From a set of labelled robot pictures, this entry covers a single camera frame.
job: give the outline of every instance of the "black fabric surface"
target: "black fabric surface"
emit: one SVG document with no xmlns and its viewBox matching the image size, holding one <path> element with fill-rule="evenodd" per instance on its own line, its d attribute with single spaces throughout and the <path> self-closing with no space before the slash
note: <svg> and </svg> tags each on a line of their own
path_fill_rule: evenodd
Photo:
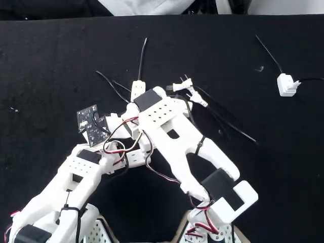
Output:
<svg viewBox="0 0 324 243">
<path fill-rule="evenodd" d="M 324 76 L 324 16 L 161 16 L 0 22 L 0 228 L 56 174 L 83 143 L 76 112 L 123 112 L 124 102 L 95 70 L 131 86 L 142 43 L 147 89 L 187 74 L 236 117 L 260 145 L 218 134 L 195 105 L 199 129 L 223 149 L 259 194 L 235 224 L 252 242 L 315 242 L 323 215 L 324 82 L 305 82 L 279 96 L 278 71 L 256 41 L 264 40 L 286 73 Z M 202 180 L 213 167 L 189 156 Z M 154 152 L 152 166 L 170 173 Z M 90 199 L 121 241 L 171 240 L 190 208 L 178 185 L 135 168 Z"/>
</svg>

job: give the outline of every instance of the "black wire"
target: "black wire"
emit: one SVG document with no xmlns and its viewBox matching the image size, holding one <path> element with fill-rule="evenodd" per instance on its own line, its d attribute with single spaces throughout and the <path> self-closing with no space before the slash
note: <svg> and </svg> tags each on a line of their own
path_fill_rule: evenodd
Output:
<svg viewBox="0 0 324 243">
<path fill-rule="evenodd" d="M 261 39 L 257 35 L 255 35 L 255 37 L 258 39 L 258 41 L 260 42 L 260 44 L 267 51 L 267 53 L 270 55 L 270 57 L 272 58 L 272 60 L 277 64 L 277 67 L 279 68 L 280 73 L 283 73 L 283 70 L 282 70 L 280 64 L 277 62 L 277 60 L 274 58 L 274 56 L 270 53 L 270 51 L 268 50 L 268 48 L 263 44 L 263 42 L 261 41 Z"/>
<path fill-rule="evenodd" d="M 191 110 L 190 110 L 190 106 L 189 106 L 188 100 L 186 98 L 184 98 L 183 96 L 181 96 L 181 95 L 169 95 L 169 97 L 176 98 L 176 99 L 179 99 L 179 100 L 183 100 L 186 103 L 187 110 L 188 110 L 188 114 L 189 114 L 189 119 L 191 120 L 191 123 L 195 127 L 197 127 L 196 126 L 196 123 L 194 122 L 194 119 L 193 119 L 193 116 L 192 116 L 192 113 L 191 113 Z"/>
<path fill-rule="evenodd" d="M 246 138 L 248 138 L 249 140 L 253 141 L 256 145 L 258 145 L 257 140 L 255 140 L 254 138 L 252 138 L 251 136 L 249 136 L 248 134 L 246 134 L 245 132 L 243 132 L 242 130 L 240 130 L 239 128 L 237 128 L 236 126 L 234 126 L 232 123 L 230 123 L 229 121 L 227 121 L 225 118 L 223 118 L 219 113 L 217 113 L 217 111 L 213 110 L 210 106 L 206 107 L 207 110 L 217 116 L 220 120 L 222 120 L 223 122 L 225 122 L 227 125 L 229 125 L 231 128 L 233 128 L 235 131 L 241 133 L 243 136 L 245 136 Z"/>
<path fill-rule="evenodd" d="M 141 80 L 141 77 L 142 77 L 143 58 L 144 58 L 144 51 L 145 51 L 145 47 L 146 47 L 146 42 L 147 42 L 147 38 L 145 38 L 145 41 L 144 41 L 143 47 L 142 47 L 140 67 L 139 67 L 139 70 L 138 70 L 138 80 Z"/>
<path fill-rule="evenodd" d="M 305 81 L 311 81 L 311 80 L 321 80 L 321 81 L 324 81 L 324 77 L 308 77 L 308 78 L 301 78 L 301 79 L 298 79 L 297 81 L 299 82 L 305 82 Z"/>
<path fill-rule="evenodd" d="M 126 88 L 124 85 L 118 83 L 117 81 L 115 81 L 115 80 L 113 80 L 113 79 L 112 79 L 111 81 L 112 81 L 114 84 L 117 84 L 119 87 L 123 88 L 124 90 L 128 91 L 129 93 L 131 92 L 130 89 Z"/>
<path fill-rule="evenodd" d="M 231 223 L 232 226 L 232 243 L 235 243 L 235 238 L 234 238 L 234 222 Z"/>
<path fill-rule="evenodd" d="M 101 72 L 96 71 L 97 74 L 99 74 L 102 78 L 104 78 L 112 87 L 112 89 L 116 92 L 116 94 L 118 94 L 119 97 L 121 97 L 126 103 L 129 103 L 129 100 L 127 100 L 124 96 L 122 96 L 118 90 L 115 88 L 114 85 L 112 85 L 111 81 L 109 80 L 109 78 L 107 78 L 105 75 L 103 75 Z"/>
<path fill-rule="evenodd" d="M 128 161 L 128 158 L 127 158 L 126 153 L 125 153 L 124 157 L 125 157 L 125 162 L 126 162 L 125 169 L 124 169 L 123 172 L 121 172 L 120 174 L 115 175 L 114 177 L 112 177 L 112 178 L 109 180 L 109 183 L 110 183 L 112 180 L 116 179 L 117 177 L 120 177 L 120 176 L 126 174 L 127 171 L 128 171 L 128 169 L 130 168 L 130 163 L 129 163 L 129 161 Z"/>
<path fill-rule="evenodd" d="M 235 115 L 233 115 L 231 112 L 229 112 L 229 110 L 226 109 L 225 106 L 221 105 L 220 103 L 218 103 L 213 96 L 211 96 L 210 94 L 207 93 L 207 91 L 203 90 L 201 87 L 194 85 L 194 88 L 202 91 L 208 98 L 210 98 L 217 106 L 219 106 L 220 108 L 222 108 L 223 110 L 225 110 L 229 115 L 231 115 L 234 119 L 236 119 Z"/>
<path fill-rule="evenodd" d="M 97 127 L 97 128 L 99 128 L 102 132 L 104 132 L 104 133 L 106 133 L 106 134 L 111 134 L 111 132 L 110 132 L 110 130 L 108 129 L 108 130 L 106 130 L 106 129 L 104 129 L 102 126 L 100 126 L 98 123 L 97 123 L 97 121 L 96 121 L 96 119 L 95 119 L 95 114 L 96 113 L 98 113 L 97 111 L 94 111 L 93 113 L 92 113 L 92 122 L 93 122 L 93 124 Z"/>
<path fill-rule="evenodd" d="M 213 203 L 214 203 L 214 201 L 211 200 L 211 201 L 209 202 L 208 205 L 206 205 L 206 206 L 202 206 L 202 207 L 198 207 L 198 206 L 196 206 L 195 204 L 193 204 L 193 201 L 192 201 L 192 197 L 191 197 L 191 195 L 188 194 L 188 196 L 189 196 L 189 200 L 190 200 L 190 204 L 191 204 L 191 206 L 193 206 L 195 209 L 205 210 L 205 209 L 208 209 L 208 208 L 209 208 L 211 205 L 213 205 Z"/>
</svg>

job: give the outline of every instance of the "robotic arm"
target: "robotic arm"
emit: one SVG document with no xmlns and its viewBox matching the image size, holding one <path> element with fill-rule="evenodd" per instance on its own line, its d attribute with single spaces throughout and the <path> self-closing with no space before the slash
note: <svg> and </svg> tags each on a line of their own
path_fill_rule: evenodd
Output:
<svg viewBox="0 0 324 243">
<path fill-rule="evenodd" d="M 197 207 L 189 213 L 192 226 L 229 224 L 258 199 L 248 182 L 236 184 L 238 168 L 212 140 L 198 131 L 184 116 L 183 106 L 167 97 L 161 87 L 145 92 L 145 88 L 133 85 L 132 101 L 121 117 L 112 114 L 106 120 L 110 128 L 118 128 L 120 122 L 126 124 L 132 117 L 138 120 L 122 126 L 110 139 L 132 137 L 138 141 L 140 149 L 126 153 L 130 168 L 148 165 L 151 153 L 147 152 L 152 152 L 154 147 L 160 151 L 183 192 L 202 201 L 199 206 L 205 207 L 203 211 Z M 178 138 L 168 135 L 171 130 Z M 47 243 L 81 242 L 99 216 L 98 209 L 87 203 L 88 198 L 103 174 L 112 174 L 126 165 L 119 153 L 105 153 L 100 146 L 82 144 L 73 149 L 46 188 L 13 217 L 10 243 L 31 242 L 26 239 Z M 116 143 L 110 142 L 109 150 L 117 150 Z M 216 172 L 200 184 L 191 174 L 188 153 L 210 161 Z M 203 237 L 207 233 L 213 237 L 217 234 L 204 228 L 198 231 Z"/>
</svg>

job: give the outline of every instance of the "white plug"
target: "white plug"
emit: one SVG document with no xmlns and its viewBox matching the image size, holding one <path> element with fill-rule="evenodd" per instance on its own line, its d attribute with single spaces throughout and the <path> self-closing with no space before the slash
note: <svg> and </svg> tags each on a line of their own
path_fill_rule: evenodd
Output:
<svg viewBox="0 0 324 243">
<path fill-rule="evenodd" d="M 297 87 L 301 84 L 299 81 L 294 82 L 293 77 L 285 73 L 279 75 L 277 83 L 280 96 L 283 97 L 292 97 L 296 93 Z"/>
<path fill-rule="evenodd" d="M 191 92 L 192 96 L 188 95 L 187 96 L 190 98 L 190 101 L 198 103 L 200 105 L 202 105 L 203 107 L 207 107 L 208 103 L 201 97 L 201 95 L 197 92 Z"/>
<path fill-rule="evenodd" d="M 189 87 L 192 86 L 192 80 L 188 78 L 186 81 L 182 82 L 181 84 L 172 84 L 172 90 L 173 92 L 179 91 L 179 90 L 184 90 L 188 89 Z"/>
</svg>

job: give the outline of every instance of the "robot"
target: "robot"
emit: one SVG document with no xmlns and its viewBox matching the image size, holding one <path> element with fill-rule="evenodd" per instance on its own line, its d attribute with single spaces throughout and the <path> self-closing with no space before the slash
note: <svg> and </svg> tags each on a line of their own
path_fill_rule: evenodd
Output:
<svg viewBox="0 0 324 243">
<path fill-rule="evenodd" d="M 178 183 L 190 199 L 194 197 L 201 202 L 187 215 L 188 222 L 181 235 L 183 242 L 201 243 L 208 238 L 215 242 L 241 242 L 237 237 L 225 239 L 224 229 L 229 229 L 230 223 L 258 200 L 258 194 L 247 181 L 237 182 L 240 174 L 235 164 L 186 117 L 191 108 L 182 100 L 168 97 L 161 87 L 146 91 L 145 82 L 140 80 L 133 82 L 125 113 L 120 117 L 113 113 L 105 116 L 104 126 L 99 125 L 95 116 L 96 106 L 89 107 L 88 118 L 92 117 L 93 122 L 79 123 L 87 143 L 77 145 L 44 190 L 12 215 L 7 241 L 112 242 L 103 227 L 105 221 L 99 220 L 99 210 L 87 203 L 88 198 L 103 174 L 147 166 L 159 176 Z M 89 136 L 91 128 L 100 130 L 100 143 L 94 144 L 98 138 L 94 134 Z M 171 130 L 178 138 L 169 136 Z M 134 144 L 125 148 L 119 138 L 132 138 Z M 155 149 L 169 163 L 175 178 L 150 166 Z M 188 153 L 197 154 L 216 168 L 201 184 L 191 174 Z"/>
</svg>

